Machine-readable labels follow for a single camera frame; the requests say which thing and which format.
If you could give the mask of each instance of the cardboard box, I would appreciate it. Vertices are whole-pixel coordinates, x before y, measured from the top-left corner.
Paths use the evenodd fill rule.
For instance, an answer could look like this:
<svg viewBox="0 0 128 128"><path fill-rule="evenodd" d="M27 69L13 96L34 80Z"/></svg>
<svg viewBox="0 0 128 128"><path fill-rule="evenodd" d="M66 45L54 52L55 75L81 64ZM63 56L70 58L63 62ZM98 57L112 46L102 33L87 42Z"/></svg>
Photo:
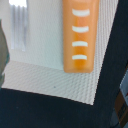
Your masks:
<svg viewBox="0 0 128 128"><path fill-rule="evenodd" d="M120 85L120 92L115 101L115 110L121 127L128 123L128 70Z"/></svg>

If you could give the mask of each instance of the orange box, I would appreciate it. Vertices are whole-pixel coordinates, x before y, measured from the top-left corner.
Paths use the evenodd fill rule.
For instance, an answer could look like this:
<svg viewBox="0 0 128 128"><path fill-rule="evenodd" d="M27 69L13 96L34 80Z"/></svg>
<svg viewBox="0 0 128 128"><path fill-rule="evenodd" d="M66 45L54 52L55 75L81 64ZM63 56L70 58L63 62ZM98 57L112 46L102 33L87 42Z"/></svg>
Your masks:
<svg viewBox="0 0 128 128"><path fill-rule="evenodd" d="M63 0L65 72L93 71L98 14L99 0Z"/></svg>

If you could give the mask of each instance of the black object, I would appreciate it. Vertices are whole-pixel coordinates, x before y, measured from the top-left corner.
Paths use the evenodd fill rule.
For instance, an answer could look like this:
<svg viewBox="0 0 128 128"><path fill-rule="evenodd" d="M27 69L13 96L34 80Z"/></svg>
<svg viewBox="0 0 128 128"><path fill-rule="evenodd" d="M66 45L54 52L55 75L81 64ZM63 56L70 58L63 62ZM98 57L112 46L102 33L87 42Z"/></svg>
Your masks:
<svg viewBox="0 0 128 128"><path fill-rule="evenodd" d="M2 89L1 128L110 128L119 85L128 61L128 0L119 0L93 106Z"/></svg>

